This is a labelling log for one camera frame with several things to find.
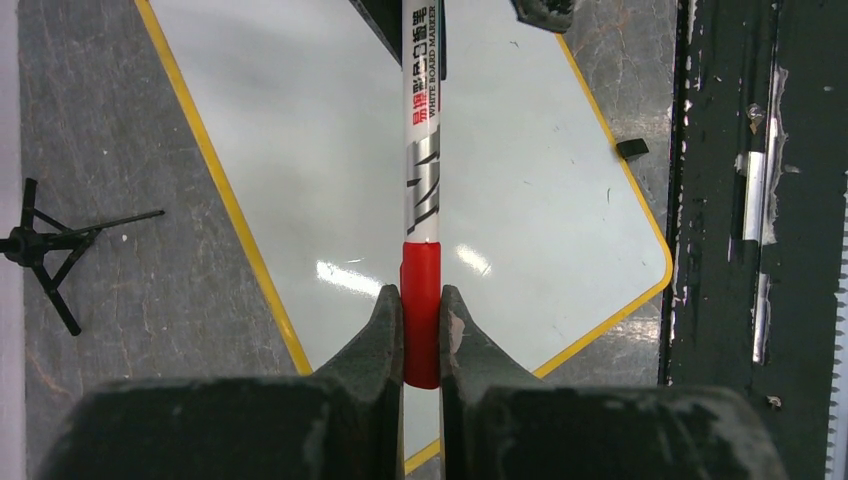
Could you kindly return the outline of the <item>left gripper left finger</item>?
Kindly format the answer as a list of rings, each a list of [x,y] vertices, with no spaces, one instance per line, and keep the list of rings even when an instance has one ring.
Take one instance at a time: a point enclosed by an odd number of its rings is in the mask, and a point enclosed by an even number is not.
[[[108,383],[66,417],[40,479],[400,479],[403,319],[366,325],[307,376]]]

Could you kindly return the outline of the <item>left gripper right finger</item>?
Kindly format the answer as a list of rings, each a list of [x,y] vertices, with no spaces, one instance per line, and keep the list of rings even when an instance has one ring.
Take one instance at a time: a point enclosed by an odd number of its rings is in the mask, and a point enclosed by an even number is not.
[[[717,387],[569,387],[513,360],[459,290],[440,306],[446,479],[783,479],[751,406]]]

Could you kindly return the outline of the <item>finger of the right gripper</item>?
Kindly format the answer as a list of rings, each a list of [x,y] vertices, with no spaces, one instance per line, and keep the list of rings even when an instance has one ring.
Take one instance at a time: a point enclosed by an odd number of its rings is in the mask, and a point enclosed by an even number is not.
[[[391,57],[398,65],[401,65],[402,2],[400,0],[351,0],[350,3],[385,46]],[[436,1],[435,10],[435,26],[431,28],[432,33],[435,34],[435,66],[437,78],[445,80],[447,78],[445,2]]]
[[[574,0],[512,0],[517,20],[548,32],[564,34],[573,23]]]

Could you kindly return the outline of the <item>red whiteboard marker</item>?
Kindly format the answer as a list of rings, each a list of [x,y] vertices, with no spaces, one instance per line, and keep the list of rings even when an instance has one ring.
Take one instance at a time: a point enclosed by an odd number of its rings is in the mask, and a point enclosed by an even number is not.
[[[405,148],[404,231],[400,295],[404,314],[404,379],[420,389],[440,384],[440,126],[444,3],[401,3]]]

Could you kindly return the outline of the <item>whiteboard with yellow edge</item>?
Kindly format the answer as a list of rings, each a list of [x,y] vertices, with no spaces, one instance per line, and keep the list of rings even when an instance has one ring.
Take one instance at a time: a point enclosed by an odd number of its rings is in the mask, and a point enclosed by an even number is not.
[[[347,1],[143,1],[296,370],[397,281],[401,70]],[[658,294],[671,256],[563,39],[506,1],[450,1],[443,280],[544,376]]]

